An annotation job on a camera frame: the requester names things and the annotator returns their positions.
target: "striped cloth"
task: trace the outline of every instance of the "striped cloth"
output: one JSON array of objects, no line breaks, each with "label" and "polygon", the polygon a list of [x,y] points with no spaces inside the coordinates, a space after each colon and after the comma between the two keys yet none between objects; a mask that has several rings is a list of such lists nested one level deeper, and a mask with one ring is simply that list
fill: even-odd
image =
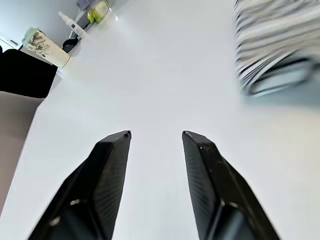
[{"label": "striped cloth", "polygon": [[320,63],[320,0],[235,0],[236,71],[246,95],[299,85]]}]

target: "white surface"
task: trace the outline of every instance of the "white surface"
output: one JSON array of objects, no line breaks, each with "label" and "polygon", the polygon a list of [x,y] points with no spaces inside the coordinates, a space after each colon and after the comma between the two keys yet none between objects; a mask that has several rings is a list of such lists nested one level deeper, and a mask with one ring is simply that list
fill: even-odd
[{"label": "white surface", "polygon": [[113,240],[196,240],[181,133],[214,141],[283,240],[320,222],[318,82],[257,99],[234,76],[233,1],[129,0],[89,30],[40,105],[2,217],[26,239],[63,180],[107,135],[132,130]]},{"label": "white surface", "polygon": [[40,28],[61,46],[68,39],[70,28],[58,15],[58,11],[75,18],[79,10],[76,2],[77,0],[2,0],[0,33],[20,44],[29,28]]}]

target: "spray bottle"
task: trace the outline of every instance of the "spray bottle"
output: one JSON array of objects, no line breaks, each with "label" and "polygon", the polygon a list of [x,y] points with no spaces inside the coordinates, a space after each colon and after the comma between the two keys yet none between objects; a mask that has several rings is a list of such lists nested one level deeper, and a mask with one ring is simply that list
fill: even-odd
[{"label": "spray bottle", "polygon": [[59,16],[65,21],[65,23],[72,29],[75,34],[79,36],[79,38],[83,39],[87,33],[83,30],[74,20],[70,17],[64,15],[61,11],[59,11]]}]

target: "white wall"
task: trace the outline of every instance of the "white wall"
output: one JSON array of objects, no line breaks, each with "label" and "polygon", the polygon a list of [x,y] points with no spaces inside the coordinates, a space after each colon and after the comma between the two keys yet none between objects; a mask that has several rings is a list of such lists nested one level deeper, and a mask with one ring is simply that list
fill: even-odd
[{"label": "white wall", "polygon": [[0,3],[0,33],[21,42],[28,28],[40,28],[52,41],[61,46],[70,29],[58,15],[62,11],[75,18],[77,0],[2,0]]}]

